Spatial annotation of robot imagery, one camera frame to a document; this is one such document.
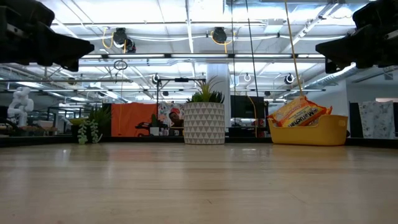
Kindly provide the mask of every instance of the orange partition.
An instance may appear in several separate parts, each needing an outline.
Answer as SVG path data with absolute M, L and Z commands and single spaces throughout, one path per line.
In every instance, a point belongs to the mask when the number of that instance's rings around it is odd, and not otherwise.
M 136 126 L 141 122 L 151 123 L 152 114 L 156 114 L 156 104 L 112 104 L 112 137 L 148 135 L 149 130 L 136 129 Z

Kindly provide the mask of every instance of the black monitor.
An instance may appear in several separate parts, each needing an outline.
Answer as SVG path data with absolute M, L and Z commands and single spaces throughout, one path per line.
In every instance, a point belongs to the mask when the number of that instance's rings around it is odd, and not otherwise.
M 256 116 L 254 115 L 254 105 L 256 106 Z M 264 119 L 265 117 L 264 98 L 255 96 L 231 96 L 231 117 L 232 118 L 255 118 Z

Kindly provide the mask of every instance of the white statue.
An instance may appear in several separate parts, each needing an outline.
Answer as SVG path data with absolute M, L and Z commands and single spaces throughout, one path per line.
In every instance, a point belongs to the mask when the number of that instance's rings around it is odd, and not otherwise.
M 15 117 L 16 114 L 19 115 L 18 127 L 26 126 L 27 122 L 27 112 L 33 111 L 34 103 L 32 99 L 29 99 L 28 94 L 30 93 L 30 88 L 28 87 L 18 87 L 17 91 L 14 92 L 14 99 L 12 100 L 10 106 L 8 107 L 8 116 Z

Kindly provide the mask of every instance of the wooden table surface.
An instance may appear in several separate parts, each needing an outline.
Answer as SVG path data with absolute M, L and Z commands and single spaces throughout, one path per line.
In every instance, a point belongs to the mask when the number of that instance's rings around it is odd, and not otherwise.
M 398 223 L 398 151 L 112 143 L 0 149 L 0 223 Z

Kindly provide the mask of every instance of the ceiling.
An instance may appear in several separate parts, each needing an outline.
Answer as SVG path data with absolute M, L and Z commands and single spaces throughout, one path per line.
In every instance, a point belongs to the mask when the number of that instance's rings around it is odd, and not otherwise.
M 89 40 L 94 46 L 92 54 L 122 54 L 123 49 L 114 45 L 111 35 L 117 27 L 125 27 L 127 35 L 134 41 L 137 54 L 291 54 L 289 29 L 283 1 L 248 0 L 41 0 L 54 11 L 56 19 L 51 28 L 59 33 Z M 341 38 L 353 32 L 355 25 L 352 13 L 363 7 L 367 1 L 347 0 L 347 4 L 327 4 L 327 1 L 289 1 L 288 11 L 294 38 L 296 54 L 317 54 L 315 46 L 319 43 Z M 224 45 L 215 44 L 211 32 L 215 27 L 224 27 L 229 40 Z M 10 65 L 0 73 L 3 79 L 38 80 L 96 80 L 96 82 L 42 83 L 42 89 L 84 89 L 95 85 L 98 88 L 120 89 L 121 82 L 103 80 L 128 79 L 123 89 L 153 89 L 152 77 L 161 78 L 205 77 L 209 63 L 228 64 L 231 79 L 237 76 L 237 88 L 254 88 L 252 76 L 257 76 L 258 88 L 293 88 L 284 84 L 284 77 L 295 73 L 291 60 L 256 60 L 253 68 L 251 60 L 175 60 L 129 59 L 129 68 L 124 73 L 113 69 L 116 60 L 80 61 L 79 72 L 69 72 L 52 66 L 32 65 L 22 67 Z M 323 60 L 301 59 L 297 64 L 301 80 L 308 82 L 324 73 Z M 170 82 L 167 88 L 195 88 L 192 83 Z M 102 100 L 95 92 L 58 93 L 63 96 L 79 96 L 90 101 Z M 154 93 L 115 91 L 125 101 L 153 102 Z M 171 92 L 166 99 L 187 98 L 193 92 Z

